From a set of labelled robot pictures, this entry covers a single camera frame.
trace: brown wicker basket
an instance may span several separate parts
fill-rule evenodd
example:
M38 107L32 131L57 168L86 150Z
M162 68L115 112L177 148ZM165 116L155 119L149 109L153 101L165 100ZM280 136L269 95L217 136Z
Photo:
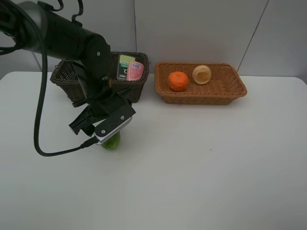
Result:
M211 70L212 77L207 84L198 85L192 78L192 72L198 65L206 65ZM174 92L168 86L168 75L175 71L182 71L189 78L184 92ZM229 104L247 94L238 73L224 63L160 62L155 66L154 79L157 93L170 104Z
M116 79L119 54L133 56L135 57L136 61L144 65L144 72L140 80L126 81ZM120 91L127 87L132 89L129 98L131 102L135 103L140 99L148 74L149 61L146 54L131 52L111 52L109 57L108 76L111 79L112 88L115 91ZM61 87L65 91L68 98L73 102L73 107L78 107L80 105L80 101L84 99L84 94L70 61L61 61L53 71L50 80L52 83Z

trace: green fruit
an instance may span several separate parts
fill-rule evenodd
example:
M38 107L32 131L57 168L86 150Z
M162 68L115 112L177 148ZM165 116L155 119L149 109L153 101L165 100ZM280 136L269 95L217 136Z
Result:
M107 150L114 150L119 146L120 141L120 133L116 133L109 140L103 143L101 146Z

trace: table surface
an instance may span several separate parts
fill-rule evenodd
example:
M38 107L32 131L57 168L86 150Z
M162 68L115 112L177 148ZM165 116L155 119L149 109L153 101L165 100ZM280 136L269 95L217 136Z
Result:
M289 230L307 226L307 86L242 77L230 105L165 104L151 75L121 145L45 158L33 126L40 73L0 81L3 230ZM87 139L68 124L82 108L48 82L40 144Z

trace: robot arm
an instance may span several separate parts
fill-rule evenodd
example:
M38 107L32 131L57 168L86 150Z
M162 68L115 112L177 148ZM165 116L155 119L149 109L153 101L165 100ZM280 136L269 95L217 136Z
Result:
M110 46L105 39L82 28L82 24L66 20L50 11L50 5L26 1L15 5L10 0L0 0L0 31L11 36L14 47L0 47L0 55L16 49L29 50L73 62L76 75L85 95L82 104L88 106L70 124L75 134L82 130L91 137L78 148L59 153L44 153L38 144L39 121L47 69L43 68L43 80L35 118L35 149L43 156L56 156L75 151L94 143L102 144L127 125L135 111L127 100L130 91L116 93L107 77Z

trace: pink package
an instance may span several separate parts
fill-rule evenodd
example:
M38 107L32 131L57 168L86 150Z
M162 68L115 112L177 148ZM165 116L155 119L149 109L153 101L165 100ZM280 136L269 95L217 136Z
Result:
M141 78L144 71L144 65L137 61L129 63L127 72L127 81L137 81Z

